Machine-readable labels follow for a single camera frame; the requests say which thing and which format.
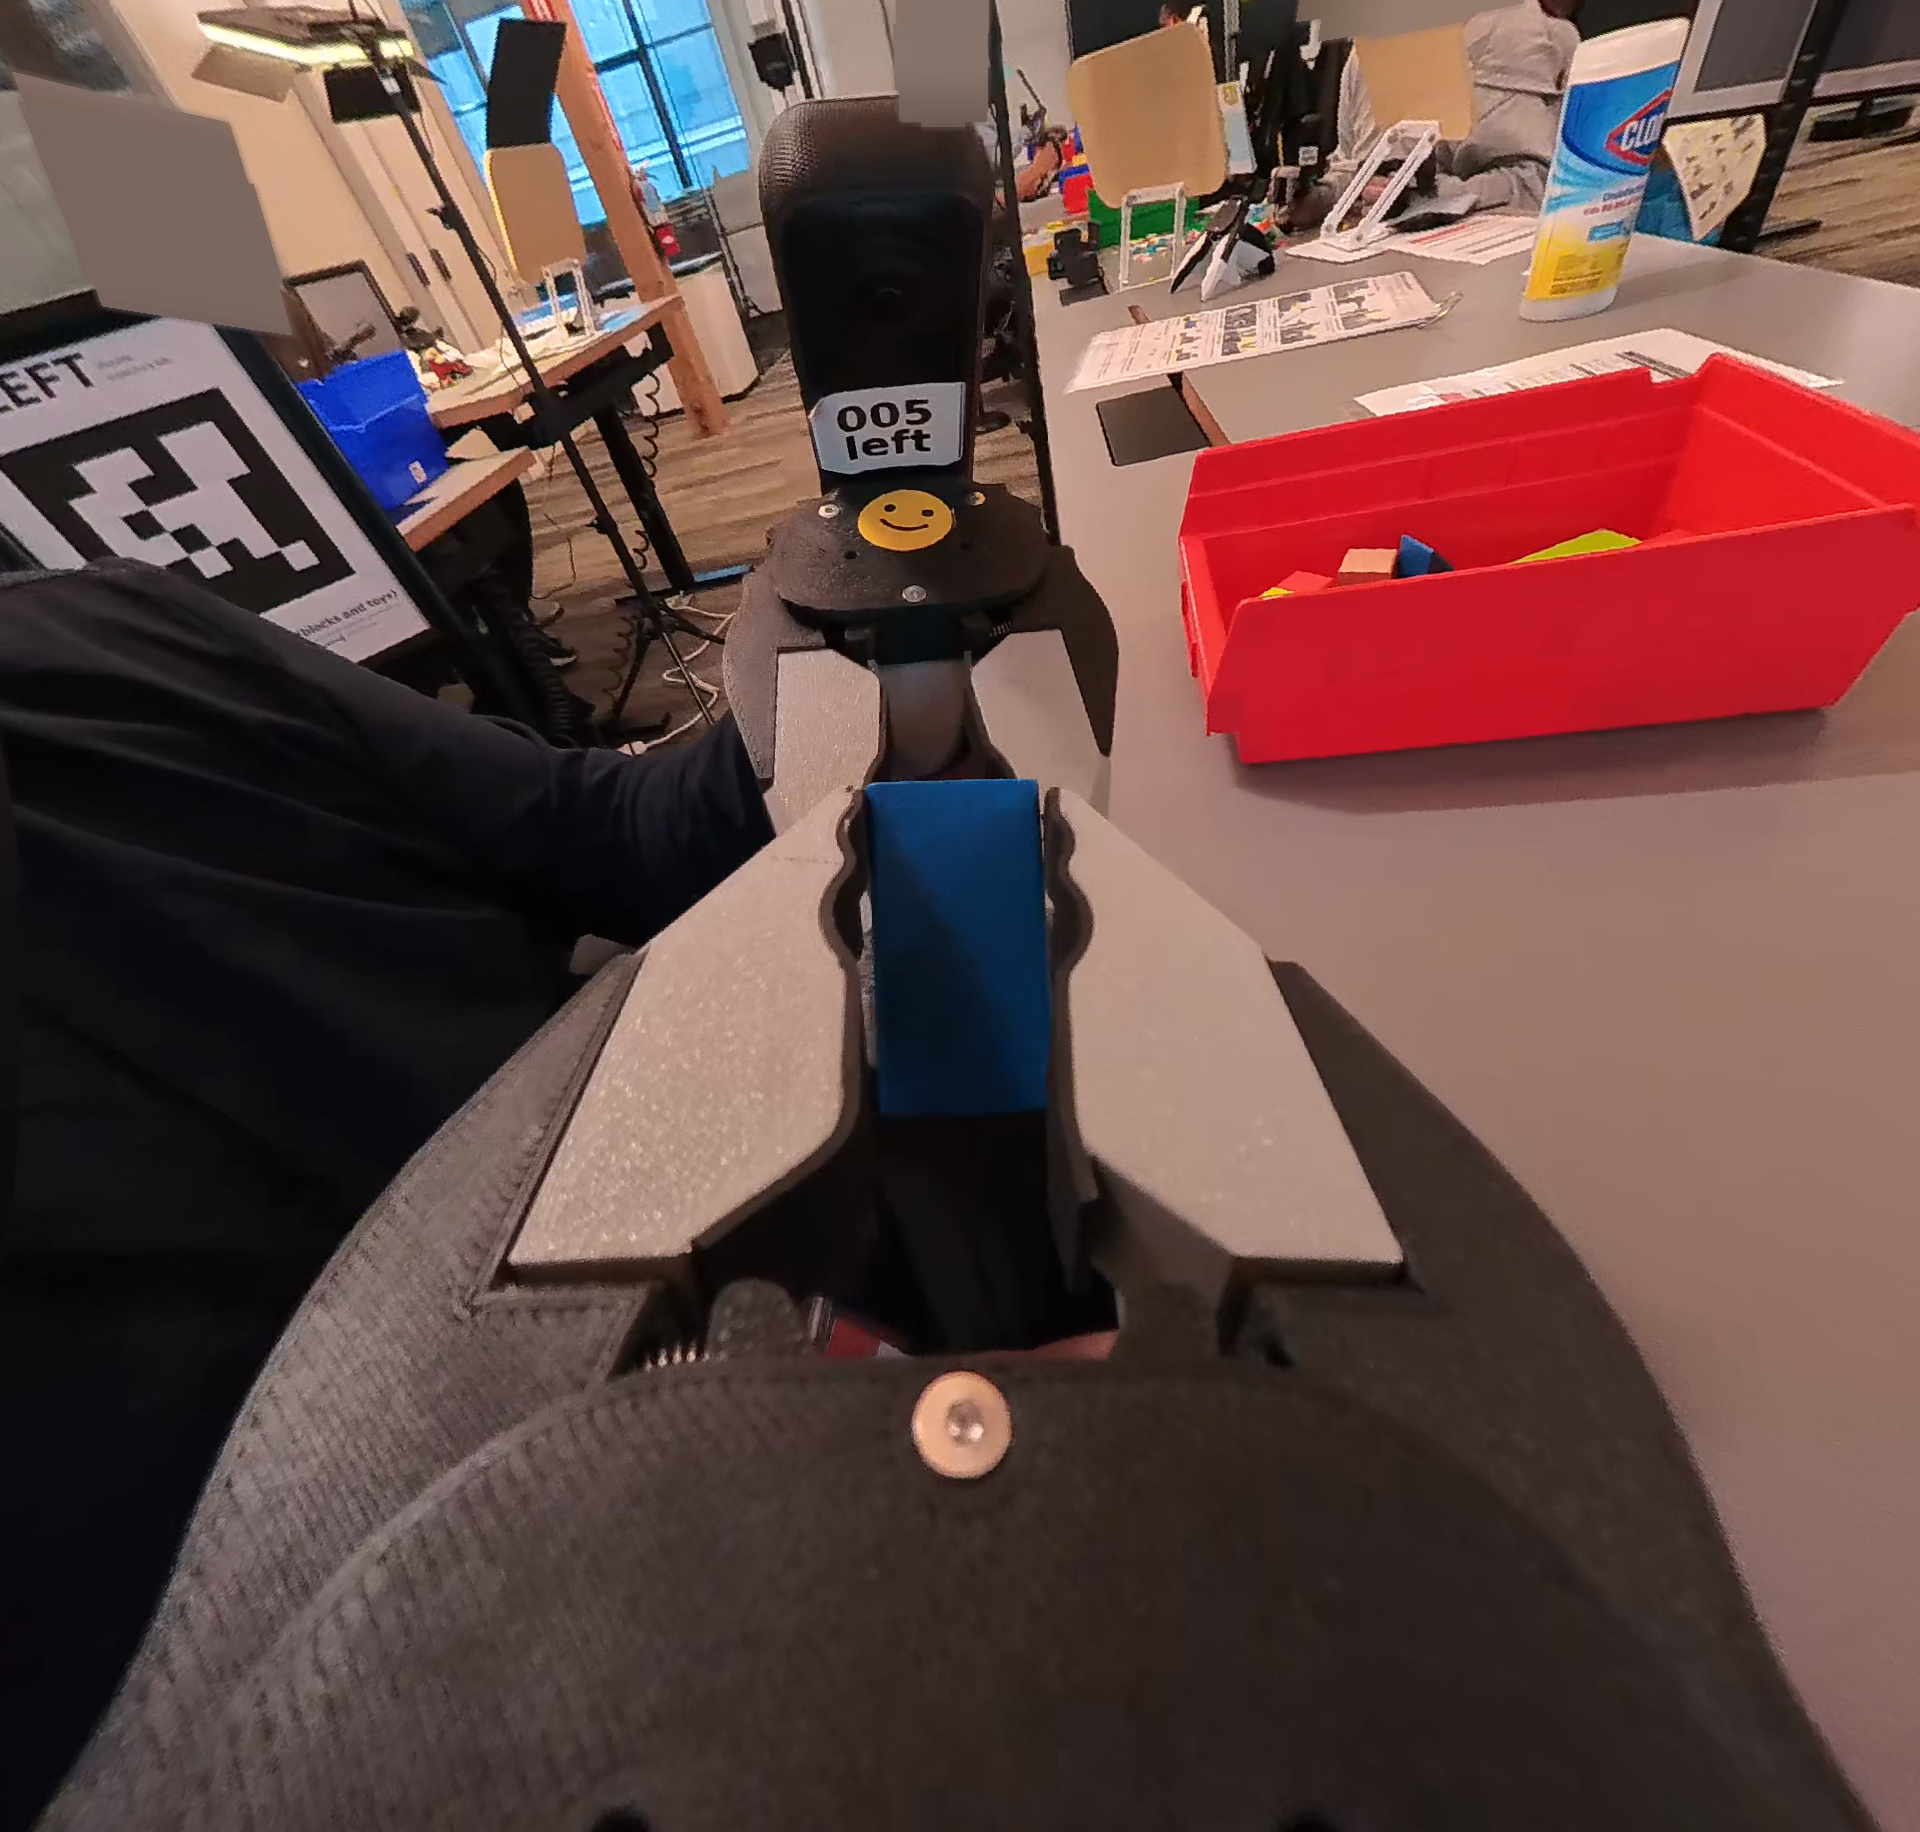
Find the black framed marker sign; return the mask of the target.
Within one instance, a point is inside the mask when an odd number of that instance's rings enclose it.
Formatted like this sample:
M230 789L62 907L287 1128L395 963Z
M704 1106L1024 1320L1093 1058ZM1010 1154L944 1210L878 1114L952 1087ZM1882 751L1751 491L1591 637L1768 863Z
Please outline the black framed marker sign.
M138 562L374 664L450 609L247 329L76 297L4 317L4 564Z

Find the wooden top desk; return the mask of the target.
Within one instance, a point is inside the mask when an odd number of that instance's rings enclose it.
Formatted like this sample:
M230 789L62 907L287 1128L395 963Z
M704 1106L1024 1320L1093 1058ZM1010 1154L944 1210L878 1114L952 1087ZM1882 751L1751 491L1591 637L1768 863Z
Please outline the wooden top desk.
M650 558L665 574L666 596L699 589L660 492L619 405L675 355L666 317L684 308L680 292L617 311L597 332L528 342L511 333L511 362L480 359L474 374L434 391L427 411L446 436L478 430L502 447L575 449L581 428L600 435L628 508L637 514Z

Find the pale board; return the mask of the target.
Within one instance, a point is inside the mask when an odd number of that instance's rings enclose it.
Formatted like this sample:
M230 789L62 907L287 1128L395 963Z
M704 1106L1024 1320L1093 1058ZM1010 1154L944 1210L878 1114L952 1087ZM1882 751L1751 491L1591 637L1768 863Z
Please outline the pale board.
M512 271L540 285L586 264L588 238L561 149L552 142L491 145L484 153L494 211Z

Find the white cabinet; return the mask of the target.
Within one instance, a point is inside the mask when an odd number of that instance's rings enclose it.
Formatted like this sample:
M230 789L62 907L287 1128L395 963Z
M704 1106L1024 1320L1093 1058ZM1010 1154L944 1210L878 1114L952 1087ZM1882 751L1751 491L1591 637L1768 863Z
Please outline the white cabinet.
M675 273L693 333L725 402L747 397L762 377L750 332L721 255Z

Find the wooden post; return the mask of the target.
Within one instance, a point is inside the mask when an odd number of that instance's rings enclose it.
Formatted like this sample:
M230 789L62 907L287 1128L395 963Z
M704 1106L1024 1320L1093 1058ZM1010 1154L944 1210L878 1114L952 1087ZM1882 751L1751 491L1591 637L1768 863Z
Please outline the wooden post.
M699 435L722 435L729 411L707 366L666 262L660 256L648 216L641 211L634 171L616 131L616 117L600 87L571 0L516 0L528 18L553 22L563 29L558 99L586 159L590 180L606 214L616 249L648 302L665 303L665 329L675 357L671 370L684 414Z

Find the wide blue block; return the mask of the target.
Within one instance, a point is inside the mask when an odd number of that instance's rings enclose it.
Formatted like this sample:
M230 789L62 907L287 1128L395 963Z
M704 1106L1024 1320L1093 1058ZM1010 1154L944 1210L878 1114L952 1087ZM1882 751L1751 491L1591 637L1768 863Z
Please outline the wide blue block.
M1053 1005L1038 784L877 784L866 840L881 1117L1043 1112Z

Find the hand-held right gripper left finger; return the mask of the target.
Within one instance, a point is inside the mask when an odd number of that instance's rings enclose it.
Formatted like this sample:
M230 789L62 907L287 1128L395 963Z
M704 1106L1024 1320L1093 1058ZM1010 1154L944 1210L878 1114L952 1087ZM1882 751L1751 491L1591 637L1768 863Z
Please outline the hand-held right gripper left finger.
M519 1280L677 1274L852 1138L855 785L838 785L660 932L511 1244Z

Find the blue plastic bin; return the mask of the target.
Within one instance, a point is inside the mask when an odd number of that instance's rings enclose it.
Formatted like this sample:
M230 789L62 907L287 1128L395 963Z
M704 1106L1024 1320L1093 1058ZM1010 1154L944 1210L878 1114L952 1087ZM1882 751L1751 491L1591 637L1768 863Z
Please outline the blue plastic bin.
M298 391L383 510L397 514L450 468L407 349L337 364Z

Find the black white device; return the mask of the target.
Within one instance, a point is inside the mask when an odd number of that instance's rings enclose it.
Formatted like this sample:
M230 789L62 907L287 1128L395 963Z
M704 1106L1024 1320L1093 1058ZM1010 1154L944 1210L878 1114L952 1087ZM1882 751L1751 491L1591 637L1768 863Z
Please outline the black white device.
M1170 292L1199 288L1201 303L1214 303L1241 285L1269 279L1277 268L1276 241L1253 222L1253 204L1234 194L1214 210L1202 234L1191 238L1168 280Z

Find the person's left forearm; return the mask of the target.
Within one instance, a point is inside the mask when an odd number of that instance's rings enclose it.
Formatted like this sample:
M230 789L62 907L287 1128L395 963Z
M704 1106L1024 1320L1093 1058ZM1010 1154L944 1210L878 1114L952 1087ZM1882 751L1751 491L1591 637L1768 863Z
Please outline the person's left forearm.
M16 794L125 847L427 910L429 886L644 944L774 840L731 716L569 750L131 562L4 579Z

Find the green toy box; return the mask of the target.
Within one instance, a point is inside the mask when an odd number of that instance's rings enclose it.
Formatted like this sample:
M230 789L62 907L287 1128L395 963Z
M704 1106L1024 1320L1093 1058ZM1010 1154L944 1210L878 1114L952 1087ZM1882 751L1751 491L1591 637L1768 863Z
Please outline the green toy box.
M1177 198L1170 194L1170 190L1167 194L1148 190L1147 194L1139 196L1130 220L1131 238L1140 241L1157 235L1170 235L1177 220L1175 204ZM1202 229L1206 225L1209 207L1205 202L1186 194L1179 204L1179 222L1183 231ZM1099 244L1104 249L1116 249L1121 244L1121 204L1102 196L1099 190L1091 183L1086 198L1086 219L1089 225L1097 227Z

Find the red plastic bin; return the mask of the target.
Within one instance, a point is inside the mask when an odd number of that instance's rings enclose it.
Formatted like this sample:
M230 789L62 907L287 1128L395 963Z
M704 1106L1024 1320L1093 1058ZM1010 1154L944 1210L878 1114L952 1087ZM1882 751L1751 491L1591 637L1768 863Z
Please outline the red plastic bin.
M1201 452L1188 661L1244 763L1824 708L1919 598L1917 430L1714 357ZM1516 565L1591 527L1635 549ZM1404 531L1453 572L1269 598Z

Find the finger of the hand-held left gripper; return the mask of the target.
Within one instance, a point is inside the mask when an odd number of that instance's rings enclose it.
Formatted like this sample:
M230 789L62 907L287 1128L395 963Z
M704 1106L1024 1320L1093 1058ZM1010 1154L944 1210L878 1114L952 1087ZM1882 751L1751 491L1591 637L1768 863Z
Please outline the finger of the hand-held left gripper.
M1095 738L1061 632L1005 637L973 661L971 685L981 738L1010 775L1109 814L1113 760Z
M777 668L769 818L787 834L814 808L844 812L885 750L877 670L829 649L783 651Z

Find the black flag panel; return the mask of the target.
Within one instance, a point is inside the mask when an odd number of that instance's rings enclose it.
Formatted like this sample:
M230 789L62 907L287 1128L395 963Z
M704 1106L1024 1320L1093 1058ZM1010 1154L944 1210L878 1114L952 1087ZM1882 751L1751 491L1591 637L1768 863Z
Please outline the black flag panel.
M496 28L487 96L489 152L552 144L566 38L566 24L555 18L503 16Z

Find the printed paper card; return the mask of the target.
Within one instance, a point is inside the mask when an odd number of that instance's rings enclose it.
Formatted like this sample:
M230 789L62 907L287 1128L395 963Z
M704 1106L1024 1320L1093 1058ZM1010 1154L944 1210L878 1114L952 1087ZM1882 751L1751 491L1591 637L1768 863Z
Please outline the printed paper card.
M1670 121L1662 152L1674 175L1681 235L1713 244L1747 202L1764 165L1768 113Z

